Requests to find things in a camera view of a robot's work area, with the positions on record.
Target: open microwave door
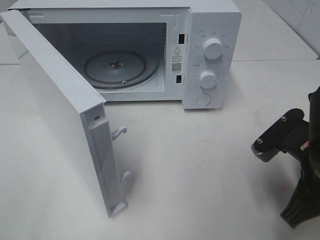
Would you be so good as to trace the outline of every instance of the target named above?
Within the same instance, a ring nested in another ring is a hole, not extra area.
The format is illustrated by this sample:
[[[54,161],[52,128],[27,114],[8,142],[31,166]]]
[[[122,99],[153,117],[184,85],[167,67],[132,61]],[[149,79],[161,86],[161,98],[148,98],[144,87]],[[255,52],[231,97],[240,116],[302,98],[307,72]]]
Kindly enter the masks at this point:
[[[102,96],[18,11],[0,14],[41,114],[112,216],[126,207]]]

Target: timer knob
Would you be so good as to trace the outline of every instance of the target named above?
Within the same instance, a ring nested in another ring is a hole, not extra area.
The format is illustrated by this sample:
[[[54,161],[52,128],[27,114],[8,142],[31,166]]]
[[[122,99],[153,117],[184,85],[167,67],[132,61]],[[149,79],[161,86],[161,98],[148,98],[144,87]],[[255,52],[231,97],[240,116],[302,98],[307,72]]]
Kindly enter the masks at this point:
[[[222,42],[216,37],[206,40],[203,44],[203,52],[208,59],[217,59],[221,56],[223,49]]]
[[[213,71],[204,71],[199,76],[200,86],[204,89],[212,89],[217,85],[217,76]]]

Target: microwave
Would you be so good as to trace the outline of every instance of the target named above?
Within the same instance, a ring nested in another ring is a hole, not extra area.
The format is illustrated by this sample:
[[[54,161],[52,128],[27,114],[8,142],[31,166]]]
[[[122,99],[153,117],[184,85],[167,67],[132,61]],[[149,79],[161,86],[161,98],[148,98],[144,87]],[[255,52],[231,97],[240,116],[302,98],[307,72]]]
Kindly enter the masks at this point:
[[[44,119],[109,217],[127,206],[112,145],[127,129],[110,130],[104,103],[220,108],[242,17],[231,0],[18,0],[0,16]]]

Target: white knob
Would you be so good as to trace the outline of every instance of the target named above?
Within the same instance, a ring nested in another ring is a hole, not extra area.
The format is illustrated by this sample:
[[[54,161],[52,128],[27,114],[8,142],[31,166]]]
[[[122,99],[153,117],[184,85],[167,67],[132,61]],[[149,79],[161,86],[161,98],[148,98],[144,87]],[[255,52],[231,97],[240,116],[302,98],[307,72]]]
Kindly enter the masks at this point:
[[[221,56],[223,50],[222,42],[215,37],[208,39],[203,44],[203,52],[208,59],[217,59]]]
[[[212,89],[217,84],[217,76],[213,71],[204,71],[199,76],[200,86],[204,89]]]

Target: metal bolt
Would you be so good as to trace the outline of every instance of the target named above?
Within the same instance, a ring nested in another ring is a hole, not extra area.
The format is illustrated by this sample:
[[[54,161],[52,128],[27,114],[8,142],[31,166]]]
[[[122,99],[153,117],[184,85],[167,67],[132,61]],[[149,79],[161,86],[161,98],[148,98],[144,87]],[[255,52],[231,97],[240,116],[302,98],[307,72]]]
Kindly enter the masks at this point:
[[[258,144],[262,144],[264,141],[263,141],[261,138],[258,138],[258,139],[256,140],[256,142],[257,142]]]
[[[288,119],[287,119],[286,116],[282,116],[282,117],[281,117],[281,121],[282,121],[282,122],[286,122],[287,120],[288,120]]]

